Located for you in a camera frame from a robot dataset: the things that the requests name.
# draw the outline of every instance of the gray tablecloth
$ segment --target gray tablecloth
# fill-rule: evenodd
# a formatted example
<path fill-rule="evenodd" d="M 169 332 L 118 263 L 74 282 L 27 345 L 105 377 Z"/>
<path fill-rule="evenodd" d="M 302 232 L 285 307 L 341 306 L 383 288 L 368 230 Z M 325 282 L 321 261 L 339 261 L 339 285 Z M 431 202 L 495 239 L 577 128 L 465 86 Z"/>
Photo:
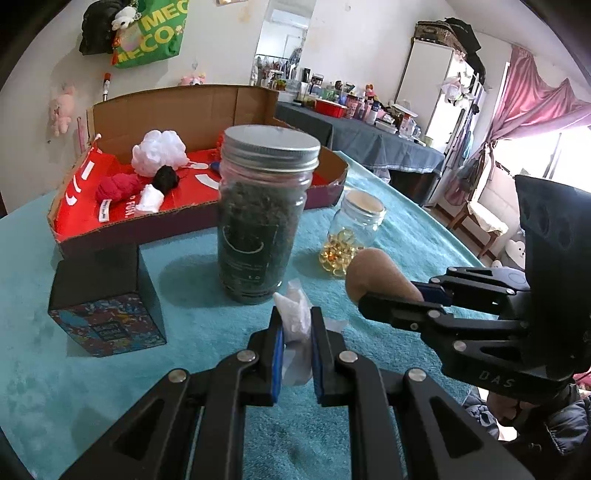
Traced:
<path fill-rule="evenodd" d="M 444 156 L 358 120 L 333 118 L 290 103 L 277 103 L 275 117 L 342 151 L 364 167 L 441 176 Z"/>

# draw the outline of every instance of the cardboard box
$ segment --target cardboard box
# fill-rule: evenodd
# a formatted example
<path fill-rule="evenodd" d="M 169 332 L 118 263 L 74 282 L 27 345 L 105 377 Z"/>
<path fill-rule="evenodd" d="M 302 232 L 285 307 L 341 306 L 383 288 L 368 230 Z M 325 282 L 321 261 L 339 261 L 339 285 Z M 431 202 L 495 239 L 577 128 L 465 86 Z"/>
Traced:
<path fill-rule="evenodd" d="M 137 245 L 60 261 L 48 314 L 92 356 L 166 343 L 160 302 Z"/>
<path fill-rule="evenodd" d="M 273 117 L 277 92 L 231 85 L 172 87 L 132 93 L 89 109 L 89 135 L 101 137 L 64 179 L 51 205 L 48 222 L 64 257 L 112 245 L 143 244 L 217 225 L 217 190 L 173 190 L 159 213 L 134 216 L 135 199 L 111 206 L 108 222 L 98 222 L 96 186 L 105 175 L 131 172 L 131 151 L 154 129 L 175 130 L 194 162 L 205 162 L 209 149 L 232 125 L 281 125 Z M 187 169 L 191 174 L 200 172 Z M 219 180 L 210 171 L 214 182 Z M 306 208 L 335 205 L 343 192 L 347 164 L 326 148 L 308 190 Z M 195 182 L 190 175 L 183 182 Z"/>

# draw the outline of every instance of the white cabinet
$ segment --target white cabinet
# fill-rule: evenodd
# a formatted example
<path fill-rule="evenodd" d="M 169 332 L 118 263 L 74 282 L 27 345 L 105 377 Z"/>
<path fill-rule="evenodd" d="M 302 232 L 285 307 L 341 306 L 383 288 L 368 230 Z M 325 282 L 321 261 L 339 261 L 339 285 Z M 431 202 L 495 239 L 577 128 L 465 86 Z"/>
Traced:
<path fill-rule="evenodd" d="M 474 70 L 453 48 L 414 40 L 402 77 L 396 102 L 410 102 L 410 109 L 421 132 L 433 139 L 433 148 L 444 152 L 462 106 L 445 101 L 441 86 L 448 77 L 460 74 L 462 84 L 469 87 Z"/>

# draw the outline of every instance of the teal towel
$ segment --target teal towel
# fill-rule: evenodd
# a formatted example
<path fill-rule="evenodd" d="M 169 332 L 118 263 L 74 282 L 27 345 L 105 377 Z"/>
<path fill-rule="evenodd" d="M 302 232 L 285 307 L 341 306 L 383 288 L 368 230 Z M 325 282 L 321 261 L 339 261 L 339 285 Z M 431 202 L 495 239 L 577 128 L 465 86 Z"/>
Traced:
<path fill-rule="evenodd" d="M 376 245 L 412 280 L 427 281 L 455 265 L 479 261 L 417 205 L 348 159 L 347 185 L 379 197 L 388 208 Z M 272 302 L 241 306 L 217 279 L 213 229 L 142 247 L 160 297 L 168 344 L 92 358 L 47 315 L 60 259 L 45 215 L 44 196 L 0 220 L 0 426 L 25 466 L 40 480 L 56 480 L 115 420 L 169 370 L 215 367 L 266 328 Z M 381 368 L 425 369 L 453 397 L 468 387 L 444 377 L 418 333 L 361 317 L 317 255 L 336 209 L 304 213 L 285 280 L 299 278 L 314 305 L 350 322 L 351 349 Z M 320 408 L 312 382 L 283 388 L 273 408 L 249 408 L 245 479 L 350 478 L 345 408 Z"/>

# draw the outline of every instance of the open cardboard tray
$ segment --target open cardboard tray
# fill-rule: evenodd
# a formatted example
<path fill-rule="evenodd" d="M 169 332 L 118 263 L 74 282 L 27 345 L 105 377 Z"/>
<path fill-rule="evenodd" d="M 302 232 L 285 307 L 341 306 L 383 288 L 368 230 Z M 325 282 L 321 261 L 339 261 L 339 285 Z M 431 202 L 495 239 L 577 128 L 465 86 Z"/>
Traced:
<path fill-rule="evenodd" d="M 216 226 L 218 191 L 196 180 L 196 174 L 206 174 L 219 181 L 210 170 L 179 170 L 181 185 L 167 195 L 159 213 L 135 216 L 138 199 L 131 199 L 112 205 L 106 223 L 98 220 L 96 187 L 105 175 L 133 172 L 131 150 L 150 130 L 175 130 L 192 162 L 209 163 L 207 150 L 215 148 L 220 134 L 232 125 L 288 127 L 273 117 L 276 103 L 277 92 L 259 87 L 202 85 L 132 93 L 90 108 L 89 136 L 100 138 L 66 176 L 47 217 L 64 257 Z M 346 162 L 322 147 L 306 209 L 335 205 L 346 176 Z"/>

